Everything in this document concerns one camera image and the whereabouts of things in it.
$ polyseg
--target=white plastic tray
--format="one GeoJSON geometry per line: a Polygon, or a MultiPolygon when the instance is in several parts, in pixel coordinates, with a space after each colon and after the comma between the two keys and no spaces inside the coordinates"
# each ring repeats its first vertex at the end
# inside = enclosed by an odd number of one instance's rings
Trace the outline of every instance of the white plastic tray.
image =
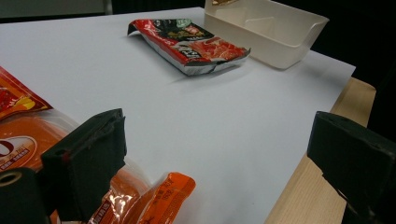
{"type": "Polygon", "coordinates": [[[205,28],[250,56],[279,69],[299,62],[329,19],[269,0],[236,0],[225,6],[205,2],[205,28]]]}

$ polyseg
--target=plastic bag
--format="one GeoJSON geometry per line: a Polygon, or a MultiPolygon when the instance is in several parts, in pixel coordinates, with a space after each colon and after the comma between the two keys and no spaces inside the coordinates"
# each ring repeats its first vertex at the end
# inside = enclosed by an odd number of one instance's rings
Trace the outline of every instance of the plastic bag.
{"type": "Polygon", "coordinates": [[[13,116],[0,122],[0,171],[28,167],[38,171],[40,156],[77,124],[54,109],[13,116]]]}
{"type": "Polygon", "coordinates": [[[135,20],[128,35],[139,31],[168,62],[188,76],[242,64],[250,50],[214,36],[190,19],[135,20]]]}
{"type": "Polygon", "coordinates": [[[194,188],[195,181],[181,173],[168,173],[150,186],[127,163],[111,180],[110,191],[89,224],[171,224],[194,188]]]}
{"type": "Polygon", "coordinates": [[[0,66],[0,119],[16,113],[51,108],[45,100],[0,66]]]}

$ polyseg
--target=orange packaging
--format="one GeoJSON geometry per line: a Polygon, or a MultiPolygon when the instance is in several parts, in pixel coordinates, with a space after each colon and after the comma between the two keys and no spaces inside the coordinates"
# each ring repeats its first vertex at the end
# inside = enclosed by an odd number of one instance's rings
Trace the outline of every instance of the orange packaging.
{"type": "Polygon", "coordinates": [[[122,168],[111,180],[111,189],[89,224],[171,224],[194,188],[192,178],[169,173],[148,189],[145,182],[122,168]]]}
{"type": "Polygon", "coordinates": [[[28,167],[38,171],[40,156],[66,132],[39,116],[9,118],[0,123],[0,171],[28,167]]]}

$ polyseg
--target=food package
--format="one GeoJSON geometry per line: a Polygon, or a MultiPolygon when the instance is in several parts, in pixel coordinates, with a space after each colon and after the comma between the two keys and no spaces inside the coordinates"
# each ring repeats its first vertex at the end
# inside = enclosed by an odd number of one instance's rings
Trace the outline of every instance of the food package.
{"type": "Polygon", "coordinates": [[[190,19],[135,20],[128,35],[140,34],[167,61],[188,76],[241,65],[250,53],[209,33],[190,19]]]}
{"type": "Polygon", "coordinates": [[[0,122],[0,171],[28,167],[38,171],[40,156],[76,126],[73,120],[51,109],[15,115],[0,122]]]}
{"type": "Polygon", "coordinates": [[[151,186],[136,168],[127,162],[119,170],[89,224],[173,223],[179,208],[195,188],[195,181],[171,172],[151,186]]]}
{"type": "Polygon", "coordinates": [[[46,101],[0,66],[0,119],[16,113],[51,108],[46,101]]]}

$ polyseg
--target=wooden surface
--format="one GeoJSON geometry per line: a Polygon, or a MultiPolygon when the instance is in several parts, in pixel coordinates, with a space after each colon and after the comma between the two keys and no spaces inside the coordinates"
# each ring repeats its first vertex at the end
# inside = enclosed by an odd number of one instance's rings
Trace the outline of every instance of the wooden surface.
{"type": "MultiPolygon", "coordinates": [[[[331,112],[367,126],[374,98],[374,87],[351,78],[331,112]]],[[[265,223],[341,223],[345,207],[345,200],[304,155],[265,223]]]]}

